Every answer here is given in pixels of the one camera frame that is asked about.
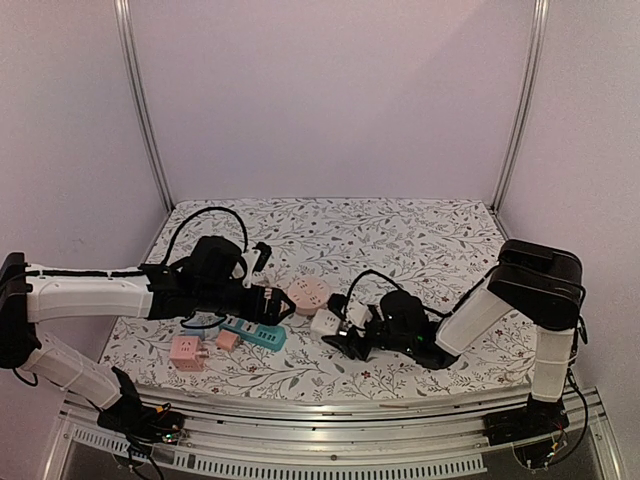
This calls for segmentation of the white cube socket adapter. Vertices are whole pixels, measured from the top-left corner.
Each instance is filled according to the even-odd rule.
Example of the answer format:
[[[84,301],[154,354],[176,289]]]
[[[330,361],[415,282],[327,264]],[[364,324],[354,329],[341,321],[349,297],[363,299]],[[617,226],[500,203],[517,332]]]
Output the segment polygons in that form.
[[[373,318],[373,313],[364,304],[355,302],[347,307],[346,313],[342,316],[331,312],[328,309],[320,309],[313,317],[310,330],[317,337],[329,335],[345,335],[352,327],[360,336],[364,335],[366,324]]]

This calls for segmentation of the pink round power socket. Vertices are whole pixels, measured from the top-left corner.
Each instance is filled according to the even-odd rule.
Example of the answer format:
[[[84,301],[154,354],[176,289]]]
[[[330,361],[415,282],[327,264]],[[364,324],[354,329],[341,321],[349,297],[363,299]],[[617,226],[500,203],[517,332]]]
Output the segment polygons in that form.
[[[295,304],[295,312],[312,316],[324,308],[331,296],[331,287],[316,277],[300,277],[287,290],[288,297]]]

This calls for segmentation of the orange usb charger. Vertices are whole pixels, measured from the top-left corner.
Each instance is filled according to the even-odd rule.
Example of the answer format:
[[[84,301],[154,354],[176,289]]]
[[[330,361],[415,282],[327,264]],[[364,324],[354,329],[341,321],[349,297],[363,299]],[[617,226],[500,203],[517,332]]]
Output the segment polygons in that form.
[[[216,337],[216,347],[225,351],[233,352],[241,343],[241,337],[229,330],[221,330]]]

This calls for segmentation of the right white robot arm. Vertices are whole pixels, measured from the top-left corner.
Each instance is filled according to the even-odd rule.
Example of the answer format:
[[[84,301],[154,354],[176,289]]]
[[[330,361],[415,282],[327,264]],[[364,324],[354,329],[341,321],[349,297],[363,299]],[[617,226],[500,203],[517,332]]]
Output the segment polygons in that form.
[[[434,309],[395,285],[378,304],[333,294],[327,307],[337,324],[321,340],[350,359],[364,361],[374,349],[404,354],[429,370],[459,360],[472,344],[511,312],[537,329],[532,402],[517,415],[517,427],[537,436],[556,417],[579,337],[586,297],[582,263],[567,251],[521,240],[506,241],[497,263],[437,321]]]

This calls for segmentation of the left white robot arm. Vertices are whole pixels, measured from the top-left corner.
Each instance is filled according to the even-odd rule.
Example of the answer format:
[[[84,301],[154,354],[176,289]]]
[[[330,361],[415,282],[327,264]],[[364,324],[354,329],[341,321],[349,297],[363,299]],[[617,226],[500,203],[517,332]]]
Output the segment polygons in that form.
[[[148,412],[128,375],[36,332],[37,324],[75,317],[146,320],[207,312],[275,326],[295,303],[275,287],[254,284],[271,256],[264,243],[242,250],[219,236],[201,238],[173,263],[125,270],[60,270],[27,263],[21,252],[1,267],[1,367],[43,377],[84,397],[128,434],[148,426]]]

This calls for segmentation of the teal power strip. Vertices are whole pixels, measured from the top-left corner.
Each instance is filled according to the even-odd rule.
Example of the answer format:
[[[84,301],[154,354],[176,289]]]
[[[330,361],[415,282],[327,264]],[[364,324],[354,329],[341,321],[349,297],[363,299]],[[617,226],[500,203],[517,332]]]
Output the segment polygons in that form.
[[[281,326],[266,326],[239,318],[229,318],[220,325],[238,335],[244,342],[278,352],[286,342],[286,331]]]

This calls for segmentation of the floral patterned table mat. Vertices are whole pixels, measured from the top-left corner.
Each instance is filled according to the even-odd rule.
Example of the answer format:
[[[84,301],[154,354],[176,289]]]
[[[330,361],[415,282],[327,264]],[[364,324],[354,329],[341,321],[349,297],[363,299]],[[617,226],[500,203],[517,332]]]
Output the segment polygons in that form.
[[[421,399],[508,387],[534,378],[536,328],[509,312],[452,366],[428,370],[379,349],[350,359],[324,336],[343,333],[329,310],[337,295],[350,313],[402,288],[430,321],[449,312],[495,264],[503,236],[477,200],[236,199],[184,201],[171,213],[149,261],[174,263],[199,239],[239,246],[265,243],[272,253],[254,281],[277,287],[297,304],[282,324],[279,350],[238,340],[220,344],[218,320],[119,319],[101,361],[136,383],[255,399],[325,401]]]

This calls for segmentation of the light blue usb charger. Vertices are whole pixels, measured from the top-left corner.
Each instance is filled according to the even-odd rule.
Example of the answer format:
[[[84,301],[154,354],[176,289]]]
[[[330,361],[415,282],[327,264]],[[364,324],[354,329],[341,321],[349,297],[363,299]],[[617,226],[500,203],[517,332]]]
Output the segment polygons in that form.
[[[184,326],[183,330],[186,336],[196,336],[201,340],[206,338],[206,330],[201,325]]]

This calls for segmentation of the pink cube socket adapter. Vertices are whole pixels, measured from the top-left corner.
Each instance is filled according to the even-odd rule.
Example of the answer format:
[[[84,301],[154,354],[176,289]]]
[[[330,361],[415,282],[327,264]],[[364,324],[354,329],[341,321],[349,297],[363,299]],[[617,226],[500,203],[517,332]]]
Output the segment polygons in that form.
[[[172,339],[169,361],[183,373],[200,373],[205,370],[209,350],[198,336],[176,336]]]

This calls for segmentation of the aluminium front rail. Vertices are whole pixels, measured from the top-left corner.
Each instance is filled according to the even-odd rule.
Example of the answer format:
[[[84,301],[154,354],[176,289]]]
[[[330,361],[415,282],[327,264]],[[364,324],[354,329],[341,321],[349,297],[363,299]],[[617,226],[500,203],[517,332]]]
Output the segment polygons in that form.
[[[220,479],[623,479],[599,393],[567,393],[566,446],[528,470],[513,444],[492,445],[487,414],[521,407],[522,387],[423,399],[307,404],[144,387],[148,404],[186,417],[175,445],[157,445],[138,474]]]

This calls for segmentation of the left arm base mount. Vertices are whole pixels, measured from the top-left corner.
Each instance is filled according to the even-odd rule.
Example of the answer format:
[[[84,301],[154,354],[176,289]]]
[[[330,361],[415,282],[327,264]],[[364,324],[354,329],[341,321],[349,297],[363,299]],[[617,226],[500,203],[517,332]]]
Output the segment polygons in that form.
[[[185,416],[170,403],[145,406],[130,377],[117,367],[111,371],[119,381],[120,397],[108,408],[99,407],[97,424],[144,443],[172,443],[183,431]]]

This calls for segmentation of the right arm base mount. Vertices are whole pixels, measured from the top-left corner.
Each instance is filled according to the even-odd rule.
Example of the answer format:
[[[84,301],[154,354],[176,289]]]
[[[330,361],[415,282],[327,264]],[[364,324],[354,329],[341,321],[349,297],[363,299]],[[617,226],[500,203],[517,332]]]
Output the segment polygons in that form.
[[[491,446],[518,442],[548,435],[569,427],[569,419],[561,399],[555,402],[535,400],[518,408],[488,413],[482,417],[483,433]]]

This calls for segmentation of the left aluminium frame post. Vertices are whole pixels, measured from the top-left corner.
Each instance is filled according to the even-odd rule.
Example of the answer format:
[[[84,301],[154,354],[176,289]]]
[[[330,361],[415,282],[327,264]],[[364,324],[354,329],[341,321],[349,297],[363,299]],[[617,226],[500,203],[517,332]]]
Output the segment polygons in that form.
[[[146,158],[161,204],[164,210],[167,213],[170,213],[175,208],[175,203],[171,195],[166,170],[162,163],[146,98],[144,81],[136,48],[130,2],[127,0],[115,0],[113,5],[125,71]]]

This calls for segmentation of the aluminium frame post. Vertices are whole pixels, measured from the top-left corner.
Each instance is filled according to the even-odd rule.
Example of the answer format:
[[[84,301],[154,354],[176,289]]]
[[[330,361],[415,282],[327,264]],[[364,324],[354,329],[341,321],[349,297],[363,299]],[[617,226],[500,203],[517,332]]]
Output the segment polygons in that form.
[[[498,176],[498,181],[490,204],[490,209],[496,216],[500,214],[500,211],[506,202],[506,197],[514,174],[527,121],[531,111],[537,75],[544,49],[545,33],[549,17],[549,6],[550,2],[548,0],[536,0],[534,2],[531,32],[517,108]]]
[[[130,2],[127,0],[115,0],[113,5],[125,71],[146,158],[161,204],[164,210],[167,213],[170,213],[175,208],[175,203],[171,195],[166,170],[162,163],[146,98],[144,81],[136,48]]]

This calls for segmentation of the right aluminium frame post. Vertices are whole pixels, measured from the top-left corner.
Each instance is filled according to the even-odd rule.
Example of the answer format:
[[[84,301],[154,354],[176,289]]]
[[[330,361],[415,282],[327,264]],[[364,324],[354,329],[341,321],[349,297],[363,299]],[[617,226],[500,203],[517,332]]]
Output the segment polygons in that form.
[[[500,214],[500,211],[506,202],[506,197],[514,174],[527,121],[531,111],[537,75],[544,49],[545,33],[549,17],[549,6],[550,2],[548,0],[536,0],[534,2],[531,32],[517,108],[498,176],[498,181],[490,204],[490,209],[496,216]]]

